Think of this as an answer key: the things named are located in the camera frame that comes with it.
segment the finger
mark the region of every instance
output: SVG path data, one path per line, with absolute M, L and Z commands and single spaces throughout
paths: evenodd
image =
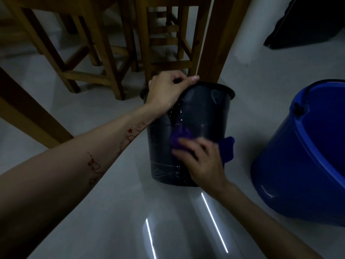
M 198 137 L 195 140 L 205 148 L 205 150 L 208 154 L 212 151 L 212 149 L 213 149 L 212 146 L 214 144 L 212 141 L 207 140 L 204 137 Z
M 187 151 L 172 149 L 171 153 L 182 161 L 190 171 L 199 166 L 198 161 Z
M 185 138 L 179 138 L 178 142 L 179 142 L 179 144 L 192 150 L 195 153 L 195 156 L 199 159 L 199 161 L 207 158 L 206 152 L 201 147 L 201 145 L 199 143 L 197 143 L 196 141 L 185 139 Z
M 198 75 L 194 75 L 194 76 L 190 76 L 187 77 L 186 79 L 184 79 L 182 82 L 180 82 L 178 84 L 179 88 L 180 88 L 180 92 L 183 92 L 184 90 L 186 90 L 189 86 L 195 84 L 197 81 L 199 81 L 199 76 Z
M 170 77 L 172 81 L 178 78 L 181 78 L 182 80 L 187 78 L 187 76 L 180 70 L 170 71 Z

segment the left hand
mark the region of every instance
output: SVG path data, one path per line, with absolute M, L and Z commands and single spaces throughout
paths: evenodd
M 178 78 L 181 78 L 182 82 L 174 83 Z M 161 72 L 149 81 L 146 104 L 156 109 L 158 116 L 162 116 L 173 107 L 182 92 L 197 81 L 199 81 L 198 75 L 187 77 L 178 70 Z

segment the white floor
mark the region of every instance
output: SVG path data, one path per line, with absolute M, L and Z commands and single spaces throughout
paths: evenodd
M 64 59 L 78 47 L 78 38 L 68 42 L 58 34 L 51 38 Z M 123 42 L 116 34 L 112 39 Z M 225 166 L 228 178 L 327 259 L 343 257 L 345 228 L 276 214 L 255 192 L 249 168 L 287 115 L 290 102 L 300 89 L 321 79 L 345 79 L 344 40 L 342 32 L 326 43 L 278 51 L 263 48 L 250 65 L 239 64 L 230 54 L 219 80 L 236 92 L 226 131 L 226 136 L 236 139 L 235 159 Z M 144 87 L 143 72 L 128 72 L 123 80 L 128 99 L 116 101 L 109 87 L 83 86 L 83 92 L 69 93 L 45 57 L 29 44 L 2 50 L 2 57 L 0 66 L 73 135 L 142 104 L 138 94 Z M 87 58 L 77 69 L 101 71 Z M 41 144 L 0 119 L 0 173 L 44 150 Z M 30 259 L 154 259 L 148 225 L 158 259 L 265 258 L 223 207 L 207 195 L 205 199 L 224 245 L 199 188 L 168 186 L 151 179 L 147 135 L 143 132 Z

